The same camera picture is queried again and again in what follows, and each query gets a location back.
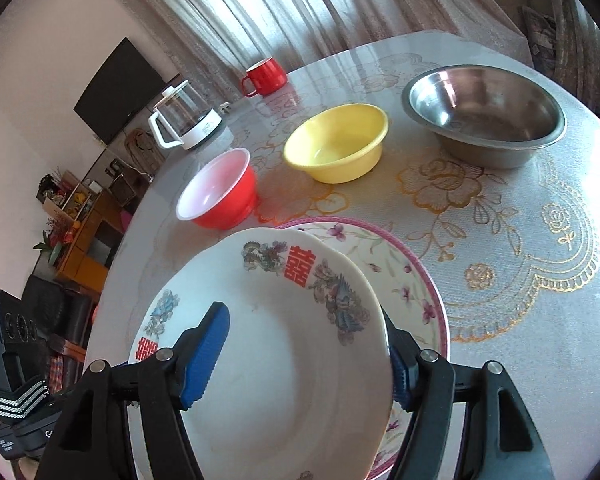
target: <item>glass kettle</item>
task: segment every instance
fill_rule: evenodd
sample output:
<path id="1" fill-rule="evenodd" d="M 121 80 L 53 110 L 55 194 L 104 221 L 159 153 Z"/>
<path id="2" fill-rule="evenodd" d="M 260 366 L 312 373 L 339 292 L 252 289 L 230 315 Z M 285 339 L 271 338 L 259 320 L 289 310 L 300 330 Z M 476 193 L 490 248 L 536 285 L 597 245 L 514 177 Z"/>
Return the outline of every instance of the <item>glass kettle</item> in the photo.
<path id="1" fill-rule="evenodd" d="M 149 126 L 155 140 L 163 148 L 182 146 L 185 150 L 206 139 L 220 124 L 220 115 L 194 90 L 189 81 L 176 88 L 167 87 L 164 96 L 149 117 Z M 158 121 L 173 140 L 165 140 Z"/>

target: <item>kettle handle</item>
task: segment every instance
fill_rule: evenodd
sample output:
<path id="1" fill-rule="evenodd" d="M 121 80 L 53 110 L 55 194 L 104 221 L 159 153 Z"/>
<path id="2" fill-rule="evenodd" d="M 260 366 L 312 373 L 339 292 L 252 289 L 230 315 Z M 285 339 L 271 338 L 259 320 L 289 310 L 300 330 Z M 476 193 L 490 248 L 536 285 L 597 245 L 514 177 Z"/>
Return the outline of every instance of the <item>kettle handle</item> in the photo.
<path id="1" fill-rule="evenodd" d="M 149 117 L 149 126 L 151 127 L 151 131 L 154 133 L 154 138 L 158 141 L 158 144 L 160 144 L 160 146 L 165 150 L 173 148 L 174 146 L 183 145 L 183 142 L 180 139 L 172 140 L 171 142 L 166 142 L 164 140 L 162 134 L 160 133 L 160 128 L 158 128 L 157 118 L 158 112 L 154 112 L 153 114 L 151 114 L 151 116 Z"/>

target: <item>yellow plastic basin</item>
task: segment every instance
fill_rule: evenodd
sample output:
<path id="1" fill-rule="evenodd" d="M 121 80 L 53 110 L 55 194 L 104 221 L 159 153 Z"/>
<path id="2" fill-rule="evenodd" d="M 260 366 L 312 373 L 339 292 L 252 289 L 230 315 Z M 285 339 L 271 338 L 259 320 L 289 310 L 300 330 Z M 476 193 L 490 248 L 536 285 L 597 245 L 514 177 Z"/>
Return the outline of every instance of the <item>yellow plastic basin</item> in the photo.
<path id="1" fill-rule="evenodd" d="M 388 127 L 386 113 L 377 106 L 329 108 L 296 128 L 286 140 L 284 157 L 319 182 L 348 182 L 378 163 Z"/>

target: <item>mug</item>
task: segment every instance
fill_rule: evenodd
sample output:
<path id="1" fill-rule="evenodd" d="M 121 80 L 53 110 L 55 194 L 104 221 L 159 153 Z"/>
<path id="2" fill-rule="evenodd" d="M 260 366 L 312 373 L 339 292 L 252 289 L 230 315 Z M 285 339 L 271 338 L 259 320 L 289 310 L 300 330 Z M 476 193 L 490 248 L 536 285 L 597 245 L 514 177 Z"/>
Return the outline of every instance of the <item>mug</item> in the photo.
<path id="1" fill-rule="evenodd" d="M 244 83 L 250 79 L 255 87 L 253 92 L 247 93 Z M 242 93 L 247 97 L 256 94 L 269 95 L 282 88 L 288 79 L 282 67 L 272 57 L 263 59 L 247 69 L 247 75 L 240 81 Z"/>

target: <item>wooden cabinet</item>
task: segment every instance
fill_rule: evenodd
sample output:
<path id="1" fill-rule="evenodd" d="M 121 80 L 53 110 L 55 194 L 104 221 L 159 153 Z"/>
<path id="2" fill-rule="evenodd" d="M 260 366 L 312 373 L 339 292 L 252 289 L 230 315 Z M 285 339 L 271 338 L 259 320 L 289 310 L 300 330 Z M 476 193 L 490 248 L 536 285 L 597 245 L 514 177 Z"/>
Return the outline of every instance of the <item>wooden cabinet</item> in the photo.
<path id="1" fill-rule="evenodd" d="M 98 294 L 102 292 L 112 253 L 122 240 L 121 211 L 108 191 L 98 195 L 58 265 L 56 280 L 75 282 Z"/>

